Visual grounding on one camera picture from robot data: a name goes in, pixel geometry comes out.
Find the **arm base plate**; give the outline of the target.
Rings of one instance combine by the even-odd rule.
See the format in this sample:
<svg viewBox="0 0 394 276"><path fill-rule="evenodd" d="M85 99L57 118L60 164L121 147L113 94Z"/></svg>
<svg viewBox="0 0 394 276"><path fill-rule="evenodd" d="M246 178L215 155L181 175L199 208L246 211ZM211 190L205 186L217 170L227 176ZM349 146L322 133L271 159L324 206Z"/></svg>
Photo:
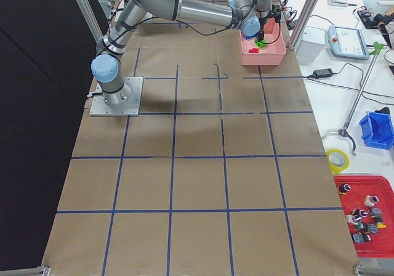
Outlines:
<svg viewBox="0 0 394 276"><path fill-rule="evenodd" d="M90 116L138 116L143 90L143 77L124 77L123 88L113 94L102 91L97 83L90 106Z"/></svg>

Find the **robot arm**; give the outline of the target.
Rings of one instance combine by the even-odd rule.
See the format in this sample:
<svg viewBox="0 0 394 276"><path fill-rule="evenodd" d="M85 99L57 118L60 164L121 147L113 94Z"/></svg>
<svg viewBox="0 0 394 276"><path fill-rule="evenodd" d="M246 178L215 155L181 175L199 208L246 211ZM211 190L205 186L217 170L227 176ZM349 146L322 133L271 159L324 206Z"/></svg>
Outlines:
<svg viewBox="0 0 394 276"><path fill-rule="evenodd" d="M109 107L129 100L132 89L121 75L121 57L128 40L147 14L170 21L194 21L241 30L247 38L262 34L264 18L270 14L271 0L228 0L227 5L199 0L125 0L115 26L97 43L97 55L91 63L92 74Z"/></svg>

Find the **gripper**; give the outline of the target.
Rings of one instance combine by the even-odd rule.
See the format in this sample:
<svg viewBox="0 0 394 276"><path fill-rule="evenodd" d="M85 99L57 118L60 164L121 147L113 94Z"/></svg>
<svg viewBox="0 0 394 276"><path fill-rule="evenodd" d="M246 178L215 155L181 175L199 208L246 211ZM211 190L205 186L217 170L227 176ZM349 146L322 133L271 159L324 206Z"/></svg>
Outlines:
<svg viewBox="0 0 394 276"><path fill-rule="evenodd" d="M269 20L269 17L259 17L259 23L260 23L260 29L257 33L257 37L259 41L264 41L264 36L265 36L265 30L264 30L264 26L267 24Z"/></svg>

